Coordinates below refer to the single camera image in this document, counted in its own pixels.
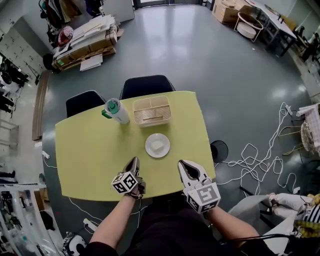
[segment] black chair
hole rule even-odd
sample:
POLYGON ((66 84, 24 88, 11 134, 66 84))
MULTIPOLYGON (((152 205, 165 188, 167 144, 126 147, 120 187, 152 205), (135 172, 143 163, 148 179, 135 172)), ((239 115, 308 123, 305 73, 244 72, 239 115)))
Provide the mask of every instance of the black chair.
POLYGON ((174 92, 176 89, 164 75, 134 77, 125 81, 120 100, 138 96, 174 92))
POLYGON ((106 100, 95 90, 88 90, 68 98, 65 102, 66 117, 72 117, 83 111, 104 105, 106 100))

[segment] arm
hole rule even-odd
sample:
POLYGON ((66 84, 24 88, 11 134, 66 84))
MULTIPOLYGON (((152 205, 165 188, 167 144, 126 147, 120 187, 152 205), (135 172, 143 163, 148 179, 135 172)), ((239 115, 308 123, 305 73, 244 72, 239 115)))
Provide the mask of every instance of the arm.
MULTIPOLYGON (((259 236, 258 232, 251 225, 230 215, 218 206, 211 209, 207 217, 227 240, 259 236)), ((235 245, 239 248, 244 243, 238 242, 235 245)))
POLYGON ((101 242, 116 249, 126 229, 135 201, 130 195, 124 195, 113 211, 98 226, 90 243, 101 242))

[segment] white basket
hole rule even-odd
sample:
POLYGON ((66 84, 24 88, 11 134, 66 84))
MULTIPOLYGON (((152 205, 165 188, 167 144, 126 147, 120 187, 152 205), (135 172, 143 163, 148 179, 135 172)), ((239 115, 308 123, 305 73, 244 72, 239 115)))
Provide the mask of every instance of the white basket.
POLYGON ((134 121, 140 127, 167 124, 171 118, 167 96, 138 99, 132 105, 134 121))

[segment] yellow table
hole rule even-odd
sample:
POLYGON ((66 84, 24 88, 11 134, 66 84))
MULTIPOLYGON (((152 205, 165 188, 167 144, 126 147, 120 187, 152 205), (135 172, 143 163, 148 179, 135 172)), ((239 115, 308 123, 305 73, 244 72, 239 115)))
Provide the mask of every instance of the yellow table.
POLYGON ((130 122, 120 124, 101 115, 98 106, 71 116, 55 125, 55 152, 62 195, 94 201, 118 201, 122 195, 111 186, 113 178, 133 157, 140 160, 146 182, 143 198, 174 193, 184 188, 179 171, 181 159, 202 165, 214 178, 215 169, 205 122, 196 94, 174 91, 157 95, 169 98, 168 124, 140 128, 135 124, 132 105, 150 95, 121 100, 130 122), (163 158, 152 158, 145 150, 149 135, 162 133, 170 140, 163 158))

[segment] hanging clothes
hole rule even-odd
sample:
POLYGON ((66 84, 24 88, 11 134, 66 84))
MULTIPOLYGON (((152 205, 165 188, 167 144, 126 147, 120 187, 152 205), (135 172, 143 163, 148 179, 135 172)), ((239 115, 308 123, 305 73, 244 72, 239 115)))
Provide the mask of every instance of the hanging clothes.
POLYGON ((81 11, 79 8, 75 5, 75 3, 72 0, 59 0, 61 10, 65 12, 65 14, 70 18, 73 19, 76 16, 81 15, 81 11))
POLYGON ((62 27, 62 21, 57 15, 56 11, 52 9, 49 5, 49 0, 44 0, 45 1, 45 9, 46 9, 46 14, 47 18, 50 22, 50 24, 55 27, 56 29, 60 29, 62 27))
POLYGON ((65 9, 62 7, 62 5, 63 5, 62 0, 58 0, 58 1, 59 1, 59 5, 60 5, 60 8, 61 8, 61 12, 62 12, 62 15, 63 15, 64 22, 65 23, 70 22, 71 18, 67 15, 67 13, 65 12, 65 9))
POLYGON ((100 15, 99 8, 101 6, 100 0, 85 0, 86 12, 92 17, 100 15))
POLYGON ((60 13, 55 5, 54 0, 48 0, 49 6, 51 7, 51 9, 55 12, 55 14, 59 17, 59 19, 62 21, 62 17, 60 16, 60 13))
POLYGON ((59 15, 60 15, 60 17, 61 17, 61 20, 63 21, 62 23, 65 24, 65 23, 69 22, 70 20, 69 20, 69 21, 65 21, 65 17, 64 17, 64 15, 63 15, 63 13, 62 13, 59 0, 54 0, 54 5, 55 5, 56 9, 57 9, 58 12, 59 12, 59 15))

